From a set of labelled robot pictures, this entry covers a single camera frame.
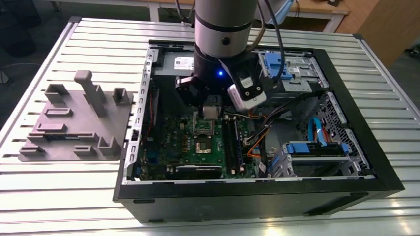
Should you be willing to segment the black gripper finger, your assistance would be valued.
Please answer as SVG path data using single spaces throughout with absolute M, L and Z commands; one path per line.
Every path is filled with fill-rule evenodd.
M 175 79 L 175 90 L 186 105 L 194 107 L 203 107 L 206 94 L 204 84 L 199 78 L 194 76 L 180 77 Z
M 210 96 L 210 105 L 216 107 L 218 114 L 223 115 L 226 108 L 230 106 L 230 102 L 227 101 L 227 97 L 222 95 L 211 95 Z

